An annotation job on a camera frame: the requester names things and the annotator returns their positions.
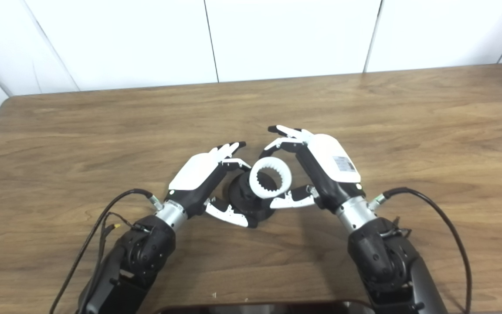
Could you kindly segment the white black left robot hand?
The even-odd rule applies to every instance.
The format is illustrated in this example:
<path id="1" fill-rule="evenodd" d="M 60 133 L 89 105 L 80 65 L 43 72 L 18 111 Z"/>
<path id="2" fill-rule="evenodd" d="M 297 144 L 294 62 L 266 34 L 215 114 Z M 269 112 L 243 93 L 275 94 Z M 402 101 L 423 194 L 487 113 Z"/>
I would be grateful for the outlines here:
<path id="1" fill-rule="evenodd" d="M 207 153 L 193 155 L 169 183 L 163 208 L 156 212 L 174 231 L 194 216 L 201 216 L 212 203 L 211 195 L 227 173 L 251 169 L 233 155 L 246 146 L 245 141 L 226 143 Z"/>

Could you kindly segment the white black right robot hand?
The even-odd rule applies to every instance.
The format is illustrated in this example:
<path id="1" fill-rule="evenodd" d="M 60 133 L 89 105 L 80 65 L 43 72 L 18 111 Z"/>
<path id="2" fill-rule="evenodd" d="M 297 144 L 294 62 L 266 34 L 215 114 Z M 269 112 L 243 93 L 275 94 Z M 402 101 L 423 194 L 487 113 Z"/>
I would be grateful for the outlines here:
<path id="1" fill-rule="evenodd" d="M 311 183 L 267 197 L 264 204 L 272 209 L 317 205 L 334 213 L 352 198 L 365 198 L 360 173 L 337 139 L 283 125 L 269 126 L 268 131 L 280 137 L 263 149 L 259 159 L 271 157 L 278 150 L 295 153 Z"/>

